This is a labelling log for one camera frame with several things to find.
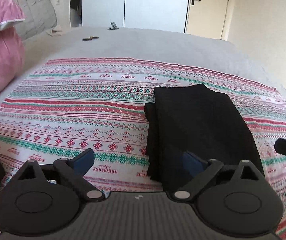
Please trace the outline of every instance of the striped blanket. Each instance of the striped blanket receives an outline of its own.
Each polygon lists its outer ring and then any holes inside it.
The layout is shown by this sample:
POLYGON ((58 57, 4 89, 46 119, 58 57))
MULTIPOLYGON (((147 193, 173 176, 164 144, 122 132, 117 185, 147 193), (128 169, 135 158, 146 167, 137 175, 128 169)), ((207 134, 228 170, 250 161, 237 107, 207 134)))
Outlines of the striped blanket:
POLYGON ((146 176, 153 88, 204 83, 229 95, 251 130, 265 176, 285 207, 277 233, 286 239, 286 101, 274 88, 229 74, 131 58, 58 59, 30 74, 0 104, 0 160, 5 184, 28 159, 73 158, 86 148, 95 163, 86 180, 105 192, 160 191, 146 176))

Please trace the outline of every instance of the red snowflake pattern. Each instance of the red snowflake pattern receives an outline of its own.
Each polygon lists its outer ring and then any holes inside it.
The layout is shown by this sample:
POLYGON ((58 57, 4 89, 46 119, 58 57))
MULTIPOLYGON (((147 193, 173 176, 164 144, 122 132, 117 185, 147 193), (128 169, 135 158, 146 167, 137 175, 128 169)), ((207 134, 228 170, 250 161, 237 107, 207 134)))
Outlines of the red snowflake pattern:
POLYGON ((49 141, 51 141, 50 136, 44 138, 44 142, 48 143, 49 141))
POLYGON ((123 149, 124 149, 127 153, 130 153, 130 152, 133 150, 133 148, 132 148, 132 146, 131 146, 130 144, 128 144, 127 146, 124 146, 123 149))
POLYGON ((95 136, 95 135, 99 134, 99 131, 100 131, 99 129, 95 129, 93 132, 93 135, 95 136))
POLYGON ((57 138, 54 141, 56 142, 56 145, 59 145, 60 143, 62 143, 62 139, 61 138, 57 138))
POLYGON ((89 144, 86 141, 82 141, 81 143, 79 143, 79 145, 81 146, 82 149, 84 149, 89 144))
POLYGON ((94 146, 94 148, 95 148, 96 150, 98 150, 98 149, 100 149, 100 148, 103 146, 103 144, 98 141, 98 142, 94 143, 93 146, 94 146))
POLYGON ((111 137, 114 134, 115 134, 115 132, 113 130, 110 130, 108 136, 111 137))
POLYGON ((128 138, 128 135, 129 135, 130 133, 129 133, 129 132, 124 132, 123 134, 124 134, 124 136, 123 136, 124 139, 126 139, 126 138, 128 138))
POLYGON ((116 148, 118 148, 118 146, 115 143, 112 143, 108 146, 110 148, 111 151, 114 151, 116 148))
POLYGON ((140 140, 140 141, 143 141, 144 139, 145 139, 144 134, 143 134, 143 133, 140 133, 140 134, 139 134, 139 140, 140 140))
POLYGON ((73 141, 73 139, 70 139, 70 140, 67 141, 66 143, 67 143, 67 145, 68 145, 69 147, 71 147, 73 144, 75 144, 75 141, 73 141))
POLYGON ((40 138, 41 138, 40 135, 34 136, 34 140, 35 140, 35 141, 39 140, 40 138))
POLYGON ((140 149, 140 153, 141 153, 142 155, 145 155, 145 153, 146 153, 146 147, 143 147, 142 149, 140 149))

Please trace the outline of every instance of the white wardrobe door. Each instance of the white wardrobe door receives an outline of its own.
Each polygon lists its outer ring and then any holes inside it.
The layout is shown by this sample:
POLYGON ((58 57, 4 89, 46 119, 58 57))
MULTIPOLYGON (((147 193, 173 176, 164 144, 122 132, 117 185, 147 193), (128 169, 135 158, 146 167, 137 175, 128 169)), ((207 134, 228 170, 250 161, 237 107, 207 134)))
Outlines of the white wardrobe door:
POLYGON ((188 0, 125 0, 124 27, 184 32, 188 0))
POLYGON ((82 26, 123 27, 124 0, 82 0, 82 26))

